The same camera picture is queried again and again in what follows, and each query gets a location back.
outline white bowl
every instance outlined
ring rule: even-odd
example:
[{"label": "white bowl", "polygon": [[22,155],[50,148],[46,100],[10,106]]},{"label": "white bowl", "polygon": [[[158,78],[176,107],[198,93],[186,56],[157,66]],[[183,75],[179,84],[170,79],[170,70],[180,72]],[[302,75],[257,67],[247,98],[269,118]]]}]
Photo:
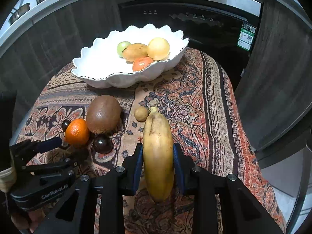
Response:
[{"label": "white bowl", "polygon": [[[148,43],[155,37],[166,39],[170,44],[169,57],[155,61],[141,71],[132,71],[132,63],[117,54],[117,45],[122,41]],[[73,59],[75,68],[71,72],[95,88],[127,88],[139,81],[154,80],[164,71],[175,67],[181,60],[189,39],[183,39],[183,32],[172,32],[169,26],[156,28],[147,24],[143,28],[129,26],[125,31],[112,31],[105,39],[97,38],[92,47],[81,49],[81,57]]]}]

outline table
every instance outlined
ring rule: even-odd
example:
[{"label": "table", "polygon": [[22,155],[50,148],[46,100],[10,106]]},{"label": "table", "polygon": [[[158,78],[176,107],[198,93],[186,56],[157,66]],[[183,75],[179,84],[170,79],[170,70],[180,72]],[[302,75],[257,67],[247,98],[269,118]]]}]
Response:
[{"label": "table", "polygon": [[[263,179],[255,155],[241,125],[231,83],[225,71],[207,54],[188,48],[180,63],[151,82],[137,83],[126,89],[95,89],[71,74],[66,65],[46,85],[35,102],[18,142],[26,139],[64,139],[64,119],[85,118],[91,101],[98,95],[114,96],[122,107],[121,122],[110,135],[114,148],[102,155],[91,149],[88,160],[76,174],[106,174],[132,155],[142,141],[144,123],[137,122],[138,106],[158,106],[169,121],[173,139],[196,165],[219,176],[234,173],[266,208],[285,232],[285,219],[279,210],[272,186]],[[31,164],[57,162],[66,151],[54,149],[38,154]],[[191,233],[193,196],[182,196],[174,187],[171,196],[155,203],[141,178],[134,197],[124,196],[126,233]],[[222,233],[218,209],[219,233]],[[98,230],[99,206],[95,233]]]}]

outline qr code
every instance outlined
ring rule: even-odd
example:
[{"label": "qr code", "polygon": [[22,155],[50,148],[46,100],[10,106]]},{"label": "qr code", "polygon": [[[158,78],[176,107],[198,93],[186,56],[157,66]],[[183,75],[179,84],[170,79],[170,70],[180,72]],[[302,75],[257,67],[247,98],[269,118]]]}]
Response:
[{"label": "qr code", "polygon": [[250,31],[255,33],[255,27],[250,26]]}]

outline black appliance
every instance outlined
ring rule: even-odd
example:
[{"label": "black appliance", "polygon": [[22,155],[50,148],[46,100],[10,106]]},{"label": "black appliance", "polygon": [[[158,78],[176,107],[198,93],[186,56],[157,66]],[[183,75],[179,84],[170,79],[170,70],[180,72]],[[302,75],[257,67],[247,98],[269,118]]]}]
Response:
[{"label": "black appliance", "polygon": [[[211,0],[131,0],[119,3],[123,29],[151,23],[157,28],[170,26],[182,30],[196,48],[215,59],[237,87],[246,67],[260,23],[260,18],[244,10]],[[240,47],[243,29],[250,45]]]}]

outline metal saucepan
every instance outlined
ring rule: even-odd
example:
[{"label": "metal saucepan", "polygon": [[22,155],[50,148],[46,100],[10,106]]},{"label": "metal saucepan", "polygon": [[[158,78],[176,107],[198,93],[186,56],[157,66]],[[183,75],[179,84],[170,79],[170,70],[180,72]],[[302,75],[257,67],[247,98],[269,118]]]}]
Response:
[{"label": "metal saucepan", "polygon": [[9,19],[10,25],[12,25],[16,20],[18,20],[21,16],[23,16],[29,10],[30,10],[29,3],[25,3],[18,9],[15,9],[15,12],[11,12],[12,16]]}]

